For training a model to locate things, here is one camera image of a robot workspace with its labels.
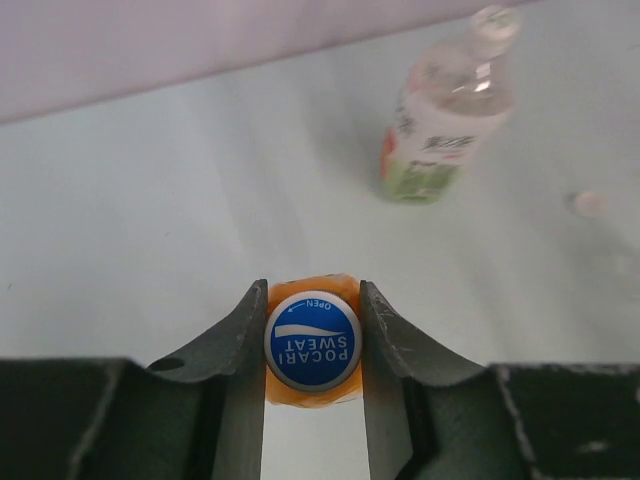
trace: orange bottle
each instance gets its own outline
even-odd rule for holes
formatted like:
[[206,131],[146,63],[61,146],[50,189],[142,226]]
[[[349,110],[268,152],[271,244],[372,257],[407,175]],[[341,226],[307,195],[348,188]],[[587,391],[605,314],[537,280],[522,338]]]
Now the orange bottle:
[[360,285],[349,275],[269,289],[264,341],[269,402],[318,408],[362,391],[359,295]]

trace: bottle neck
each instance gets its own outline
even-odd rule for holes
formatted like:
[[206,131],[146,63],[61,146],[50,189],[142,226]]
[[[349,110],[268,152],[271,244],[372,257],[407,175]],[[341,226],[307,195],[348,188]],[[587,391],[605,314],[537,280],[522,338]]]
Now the bottle neck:
[[471,76],[465,88],[476,94],[495,92],[496,88],[500,88],[507,81],[507,50],[498,52],[496,49],[489,51],[477,47],[477,42],[465,43],[465,53],[470,60]]
[[489,63],[504,57],[511,47],[511,42],[487,41],[473,31],[465,34],[463,44],[467,54],[478,63]]

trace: white bottle cap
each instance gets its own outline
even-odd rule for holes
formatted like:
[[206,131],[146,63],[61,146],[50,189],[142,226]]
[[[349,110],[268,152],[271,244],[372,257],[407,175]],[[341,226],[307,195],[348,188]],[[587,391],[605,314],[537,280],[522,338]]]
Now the white bottle cap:
[[470,37],[474,52],[482,58],[502,55],[522,27],[522,15],[513,8],[490,5],[471,17]]
[[597,217],[606,207],[605,199],[596,192],[581,192],[571,196],[571,205],[581,217]]

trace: white wall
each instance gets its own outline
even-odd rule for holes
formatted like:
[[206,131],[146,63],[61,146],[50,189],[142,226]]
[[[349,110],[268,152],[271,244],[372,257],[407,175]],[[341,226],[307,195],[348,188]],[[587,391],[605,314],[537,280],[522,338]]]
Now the white wall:
[[489,3],[2,0],[0,122],[467,15]]

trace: bottle cap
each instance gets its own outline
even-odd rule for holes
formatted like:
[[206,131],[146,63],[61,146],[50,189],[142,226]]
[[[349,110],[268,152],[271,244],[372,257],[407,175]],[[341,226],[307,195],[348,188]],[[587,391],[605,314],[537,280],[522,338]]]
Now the bottle cap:
[[605,198],[596,192],[580,192],[571,195],[573,211],[581,217],[597,217],[606,208]]
[[471,42],[482,58],[502,55],[522,27],[522,15],[516,9],[490,5],[471,17]]
[[362,328],[355,312],[337,295],[301,292],[283,300],[269,317],[264,350],[282,383],[303,392],[326,392],[356,369]]

